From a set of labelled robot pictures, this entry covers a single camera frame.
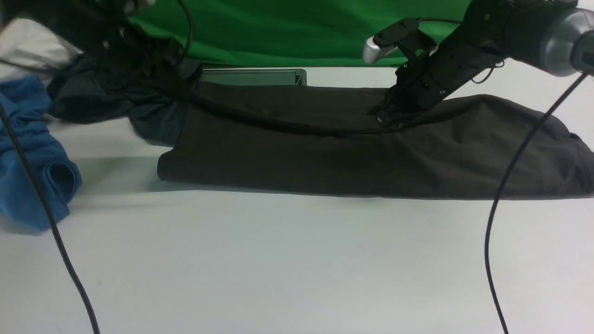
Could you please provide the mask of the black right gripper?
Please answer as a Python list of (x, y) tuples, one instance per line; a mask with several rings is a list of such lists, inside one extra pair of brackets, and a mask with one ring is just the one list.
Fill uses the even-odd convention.
[(442, 44), (431, 56), (398, 75), (374, 118), (382, 127), (410, 121), (503, 59), (501, 53), (469, 44)]

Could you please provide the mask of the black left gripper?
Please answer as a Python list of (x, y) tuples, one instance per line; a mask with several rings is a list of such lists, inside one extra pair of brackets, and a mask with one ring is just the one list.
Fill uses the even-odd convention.
[(151, 37), (138, 25), (119, 20), (108, 23), (88, 42), (84, 53), (103, 61), (126, 80), (189, 101), (191, 89), (177, 68), (182, 58), (178, 40)]

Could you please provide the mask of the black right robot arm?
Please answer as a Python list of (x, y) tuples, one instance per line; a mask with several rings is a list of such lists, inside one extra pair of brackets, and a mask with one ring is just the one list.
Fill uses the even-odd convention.
[(422, 21), (401, 19), (363, 47), (368, 64), (393, 51), (407, 58), (374, 113), (384, 127), (430, 110), (509, 58), (556, 77), (593, 74), (594, 14), (576, 0), (473, 0), (440, 43), (420, 29)]

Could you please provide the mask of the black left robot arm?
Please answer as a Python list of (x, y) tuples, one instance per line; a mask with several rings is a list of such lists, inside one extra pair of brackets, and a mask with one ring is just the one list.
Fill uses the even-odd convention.
[(151, 37), (129, 20), (154, 5), (154, 0), (3, 0), (1, 25), (24, 15), (128, 82), (187, 100), (192, 91), (177, 70), (184, 55), (180, 42)]

